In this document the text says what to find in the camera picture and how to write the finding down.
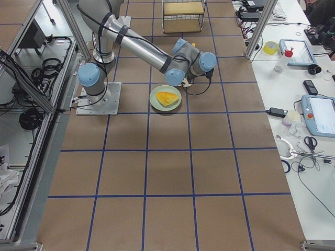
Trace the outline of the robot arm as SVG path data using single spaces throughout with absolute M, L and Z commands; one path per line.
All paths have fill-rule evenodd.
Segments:
M 168 55 L 153 43 L 137 34 L 119 20 L 122 1 L 79 1 L 77 9 L 96 39 L 94 61 L 78 71 L 78 78 L 91 104 L 102 104 L 107 98 L 107 65 L 115 60 L 113 44 L 116 44 L 164 74 L 166 82 L 177 86 L 184 79 L 198 76 L 211 78 L 217 64 L 211 52 L 202 52 L 184 39 L 178 39 Z

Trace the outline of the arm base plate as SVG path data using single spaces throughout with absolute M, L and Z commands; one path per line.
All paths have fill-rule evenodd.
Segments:
M 84 87 L 76 109 L 78 116 L 118 115 L 122 82 L 104 82 L 107 90 L 98 96 L 90 96 Z

